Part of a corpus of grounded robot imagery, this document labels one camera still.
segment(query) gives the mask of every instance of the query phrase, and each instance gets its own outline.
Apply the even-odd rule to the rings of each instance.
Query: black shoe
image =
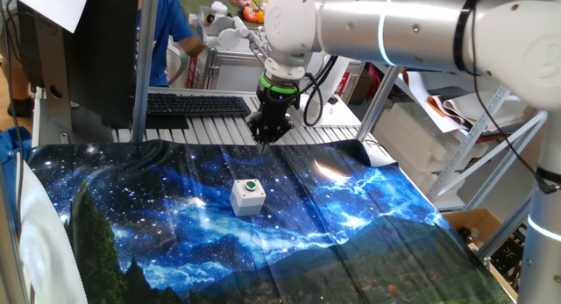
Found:
[[[14,100],[14,107],[16,109],[16,117],[31,117],[33,116],[33,108],[35,107],[35,102],[30,96],[23,100]],[[8,106],[8,115],[11,116],[11,104]]]

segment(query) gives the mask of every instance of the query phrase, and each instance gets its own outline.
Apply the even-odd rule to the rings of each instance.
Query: white box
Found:
[[[265,197],[265,189],[259,180],[235,180],[230,204],[236,216],[254,216],[261,211]]]
[[[458,139],[450,133],[442,133],[418,104],[396,103],[390,116],[411,135],[418,147],[429,152],[436,160],[450,161],[458,151]],[[488,144],[474,145],[467,157],[481,157],[487,148]]]
[[[428,194],[432,186],[437,181],[438,175],[434,173],[421,173],[417,172],[413,166],[403,157],[399,150],[395,149],[393,145],[389,142],[389,139],[380,131],[375,132],[374,136],[378,142],[380,142],[384,147],[387,148],[387,152],[390,153],[392,158],[397,160],[400,168],[403,172],[411,179],[411,181],[419,188],[423,194]],[[454,173],[451,180],[454,180],[459,176],[459,173]],[[458,190],[464,185],[465,180],[460,181],[456,186],[454,186],[450,191],[448,191],[443,198],[448,196],[454,196]]]
[[[406,160],[419,173],[433,173],[443,171],[449,164],[448,160],[437,160],[426,149],[419,146],[419,143],[400,124],[390,116],[389,111],[384,111],[379,122],[374,129],[374,137],[378,132],[384,134],[390,145],[398,150],[402,155],[402,160]],[[459,169],[462,169],[470,161],[465,158]]]

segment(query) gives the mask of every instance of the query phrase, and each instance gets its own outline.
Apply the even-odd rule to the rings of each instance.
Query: black cable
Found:
[[[316,80],[319,80],[319,84],[323,84],[323,82],[325,81],[325,78],[327,78],[327,75],[329,75],[331,69],[333,68],[333,66],[335,65],[335,62],[337,61],[337,56],[336,55],[332,55],[328,60],[327,60],[327,64],[325,64],[325,67],[322,68],[321,71],[319,71],[315,77]]]
[[[327,60],[327,64],[325,64],[325,65],[323,64],[323,61],[322,61],[322,66],[321,66],[320,69],[317,71],[316,75],[314,76],[314,78],[315,78],[316,80],[319,80],[319,79],[325,74],[325,72],[327,71],[327,68],[329,67],[329,65],[330,65],[331,62],[333,61],[333,58],[334,58],[334,57],[330,57],[330,58]],[[298,93],[298,94],[303,94],[303,93],[305,93],[305,92],[306,92],[308,89],[310,89],[313,85],[314,85],[314,84],[313,84],[311,81],[309,81],[308,84],[307,84],[307,85],[300,91],[300,93]]]
[[[6,16],[4,14],[4,10],[2,10],[2,21],[4,22],[4,29],[6,31],[6,35],[5,35],[5,42],[6,42],[6,57],[7,57],[7,61],[8,61],[8,67],[2,67],[2,69],[4,68],[8,68],[8,93],[10,95],[10,108],[11,108],[11,117],[12,120],[14,122],[14,127],[16,129],[16,134],[18,135],[18,143],[19,143],[19,152],[20,152],[20,156],[19,156],[19,181],[18,181],[18,191],[16,193],[16,205],[17,205],[17,216],[16,218],[18,219],[18,231],[17,231],[17,238],[18,238],[18,242],[19,242],[19,238],[21,237],[21,192],[23,189],[23,185],[24,185],[24,142],[21,138],[21,132],[19,131],[19,124],[18,124],[18,118],[16,117],[16,106],[14,103],[14,93],[13,93],[13,88],[11,86],[11,49],[10,49],[10,29],[8,29],[8,25],[7,25],[7,21],[6,21]]]
[[[314,84],[315,87],[314,87],[314,90],[312,91],[312,93],[308,97],[308,101],[306,102],[306,107],[304,107],[304,114],[302,115],[302,117],[304,118],[304,124],[306,124],[307,126],[314,126],[322,118],[322,114],[323,114],[322,91],[320,90],[319,85],[316,82],[316,78],[314,77],[314,75],[312,73],[306,73],[305,76],[309,78],[309,81],[312,84]],[[319,114],[317,115],[316,120],[314,120],[313,122],[309,122],[308,121],[308,110],[309,110],[310,104],[312,103],[312,99],[314,98],[314,95],[316,93],[319,94]]]
[[[322,59],[322,65],[321,65],[321,66],[319,66],[319,68],[317,69],[317,73],[316,73],[316,75],[314,75],[314,77],[316,77],[316,79],[317,79],[317,77],[319,76],[319,74],[320,74],[320,73],[322,72],[322,70],[323,70],[323,66],[325,66],[325,62],[324,62],[324,59]]]
[[[11,4],[11,2],[13,2],[13,1],[14,1],[14,0],[8,0],[8,3],[6,4],[6,11],[8,12],[8,20],[7,20],[7,22],[8,22],[8,23],[11,23],[11,27],[13,28],[12,31],[13,31],[13,32],[17,32],[17,31],[18,31],[18,28],[16,27],[16,21],[15,21],[14,17],[18,16],[18,15],[19,15],[19,12],[16,13],[16,14],[12,14],[12,13],[11,13],[11,11],[10,11],[10,4]],[[28,12],[25,12],[25,11],[23,11],[22,14],[31,15],[32,17],[34,17],[31,13],[28,13]],[[11,36],[11,37],[10,37],[10,43],[11,43],[12,48],[14,48],[14,49],[19,49],[19,36],[18,36],[17,33],[15,33],[15,36]],[[16,56],[16,60],[18,60],[18,62],[21,63],[21,58],[19,57],[19,51],[16,51],[16,52],[14,52],[14,53],[16,54],[16,55],[15,55],[15,56]]]
[[[475,22],[476,22],[476,15],[477,15],[477,2],[473,4],[472,7],[472,15],[473,15],[473,20],[472,20],[472,52],[473,52],[473,70],[472,70],[472,76],[473,76],[473,86],[475,87],[475,95],[477,96],[477,100],[479,101],[479,104],[481,105],[481,107],[483,108],[483,110],[485,111],[485,113],[487,114],[487,116],[489,117],[489,119],[491,120],[491,122],[493,123],[493,125],[495,126],[495,128],[497,128],[497,131],[503,136],[503,138],[505,139],[505,141],[508,144],[508,148],[510,149],[510,151],[516,156],[516,158],[518,160],[520,160],[520,162],[532,173],[532,175],[534,176],[534,179],[536,180],[538,186],[540,187],[540,189],[545,193],[545,194],[551,194],[553,192],[557,191],[557,188],[554,186],[550,186],[548,185],[545,180],[543,180],[543,178],[541,178],[536,171],[534,171],[534,168],[532,168],[528,162],[526,162],[526,160],[524,160],[522,158],[522,156],[520,156],[520,154],[516,151],[515,147],[510,143],[510,141],[508,140],[508,136],[507,134],[501,129],[501,127],[496,123],[496,121],[494,120],[493,116],[491,116],[491,113],[489,112],[489,110],[487,109],[486,105],[483,103],[483,100],[481,100],[481,95],[479,94],[479,89],[478,89],[478,83],[477,83],[477,75],[476,75],[476,69],[477,69],[477,55],[475,52]]]

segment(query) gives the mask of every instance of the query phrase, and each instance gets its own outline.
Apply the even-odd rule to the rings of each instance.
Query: green ring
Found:
[[[271,87],[271,83],[265,78],[263,74],[261,75],[261,83],[263,83],[263,85],[265,85],[266,88]],[[271,90],[273,90],[275,93],[286,94],[286,95],[294,95],[298,93],[297,88],[280,88],[280,87],[273,86]]]

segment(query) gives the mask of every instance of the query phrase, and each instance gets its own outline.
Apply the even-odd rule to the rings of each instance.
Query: monitor stand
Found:
[[[39,144],[113,142],[111,128],[100,116],[83,107],[70,108],[64,29],[38,12],[34,16],[46,98],[39,100]]]
[[[40,99],[39,145],[113,143],[110,127],[103,125],[102,118],[84,107],[72,108],[72,129],[53,121],[49,116],[46,99]]]

